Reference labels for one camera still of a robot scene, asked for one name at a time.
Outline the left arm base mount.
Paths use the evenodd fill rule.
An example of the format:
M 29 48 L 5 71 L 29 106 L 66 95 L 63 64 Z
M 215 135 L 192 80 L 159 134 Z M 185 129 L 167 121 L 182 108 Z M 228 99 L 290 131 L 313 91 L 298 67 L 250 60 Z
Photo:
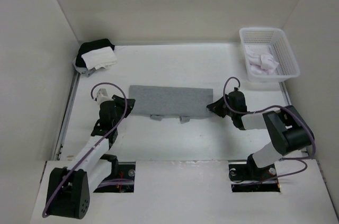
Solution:
M 136 163 L 122 162 L 103 180 L 95 193 L 133 193 L 135 188 Z

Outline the folded white tank top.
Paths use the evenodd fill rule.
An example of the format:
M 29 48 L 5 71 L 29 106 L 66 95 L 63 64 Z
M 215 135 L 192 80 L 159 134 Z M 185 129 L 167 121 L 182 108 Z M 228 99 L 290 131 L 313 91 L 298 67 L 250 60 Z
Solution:
M 89 51 L 83 55 L 81 58 L 85 62 L 86 68 L 88 70 L 100 68 L 107 68 L 117 63 L 117 57 L 111 47 L 104 47 L 101 49 L 96 49 Z

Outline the white plastic basket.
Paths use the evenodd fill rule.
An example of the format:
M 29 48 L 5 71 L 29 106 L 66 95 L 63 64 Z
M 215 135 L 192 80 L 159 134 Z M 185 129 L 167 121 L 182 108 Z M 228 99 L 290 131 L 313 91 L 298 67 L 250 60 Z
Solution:
M 278 28 L 241 28 L 239 36 L 250 81 L 284 82 L 289 78 L 296 78 L 300 75 L 298 63 L 283 30 Z M 252 49 L 269 49 L 269 52 L 279 63 L 274 75 L 256 75 L 252 73 L 246 53 L 248 47 Z

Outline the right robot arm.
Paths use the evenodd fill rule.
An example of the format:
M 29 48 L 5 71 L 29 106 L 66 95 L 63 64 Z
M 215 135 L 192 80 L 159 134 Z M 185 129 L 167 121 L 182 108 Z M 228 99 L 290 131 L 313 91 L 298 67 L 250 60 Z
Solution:
M 294 106 L 274 106 L 272 111 L 248 112 L 245 96 L 237 88 L 218 101 L 207 105 L 215 115 L 230 117 L 239 130 L 267 130 L 270 142 L 261 150 L 250 154 L 246 162 L 246 173 L 251 179 L 258 179 L 265 168 L 293 151 L 312 146 L 315 150 L 313 132 L 306 125 Z

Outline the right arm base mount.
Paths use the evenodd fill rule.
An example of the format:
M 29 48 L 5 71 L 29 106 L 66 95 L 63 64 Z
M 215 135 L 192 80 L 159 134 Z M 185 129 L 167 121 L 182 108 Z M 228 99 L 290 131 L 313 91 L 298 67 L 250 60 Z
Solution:
M 234 193 L 280 192 L 278 180 L 269 180 L 276 176 L 274 164 L 254 171 L 250 171 L 245 162 L 231 162 L 228 167 L 231 190 Z

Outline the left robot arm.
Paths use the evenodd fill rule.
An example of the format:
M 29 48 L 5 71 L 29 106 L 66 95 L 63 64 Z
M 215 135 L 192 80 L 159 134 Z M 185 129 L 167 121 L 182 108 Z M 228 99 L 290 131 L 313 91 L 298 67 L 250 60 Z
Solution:
M 119 175 L 118 159 L 107 152 L 115 143 L 121 120 L 134 108 L 135 100 L 119 96 L 107 97 L 98 92 L 99 119 L 85 147 L 66 167 L 54 168 L 49 176 L 43 218 L 58 216 L 83 219 L 90 206 L 90 195 L 101 183 Z

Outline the grey tank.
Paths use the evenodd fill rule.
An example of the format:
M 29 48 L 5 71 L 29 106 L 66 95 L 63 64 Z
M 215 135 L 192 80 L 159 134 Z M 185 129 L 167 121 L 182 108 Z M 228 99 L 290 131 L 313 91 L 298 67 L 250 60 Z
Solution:
M 76 65 L 76 59 L 73 60 L 73 66 L 75 68 L 75 70 L 80 74 L 80 75 L 84 75 L 86 77 L 90 77 L 91 75 L 93 75 L 96 72 L 95 68 L 92 69 L 87 69 L 86 67 L 78 67 Z
M 179 118 L 180 122 L 186 123 L 211 116 L 207 105 L 213 102 L 213 89 L 131 85 L 129 98 L 136 100 L 134 115 L 158 121 Z

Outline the folded grey tank top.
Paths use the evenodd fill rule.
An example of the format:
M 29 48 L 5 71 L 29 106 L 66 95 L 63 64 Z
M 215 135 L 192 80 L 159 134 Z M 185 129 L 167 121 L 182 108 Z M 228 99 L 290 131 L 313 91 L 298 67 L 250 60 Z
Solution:
M 92 69 L 87 69 L 86 67 L 78 67 L 76 65 L 76 59 L 73 60 L 73 66 L 75 68 L 75 70 L 80 74 L 80 75 L 84 75 L 86 77 L 90 77 L 91 75 L 93 75 L 96 72 L 95 68 Z

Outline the folded black tank top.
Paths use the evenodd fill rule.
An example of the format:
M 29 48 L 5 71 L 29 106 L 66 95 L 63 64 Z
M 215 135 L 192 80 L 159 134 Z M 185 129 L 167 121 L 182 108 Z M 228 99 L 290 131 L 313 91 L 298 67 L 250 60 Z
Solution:
M 78 50 L 78 54 L 75 59 L 75 65 L 80 68 L 85 68 L 86 65 L 85 61 L 82 58 L 82 55 L 92 50 L 97 50 L 105 47 L 110 47 L 113 51 L 115 49 L 115 45 L 113 45 L 109 39 L 100 39 L 83 43 Z

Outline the pale pink clothes in basket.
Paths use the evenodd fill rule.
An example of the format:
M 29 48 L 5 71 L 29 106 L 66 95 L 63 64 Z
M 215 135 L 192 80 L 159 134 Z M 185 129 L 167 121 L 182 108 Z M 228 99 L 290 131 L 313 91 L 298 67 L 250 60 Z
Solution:
M 274 59 L 268 48 L 250 47 L 246 50 L 250 69 L 256 75 L 274 75 L 279 63 Z

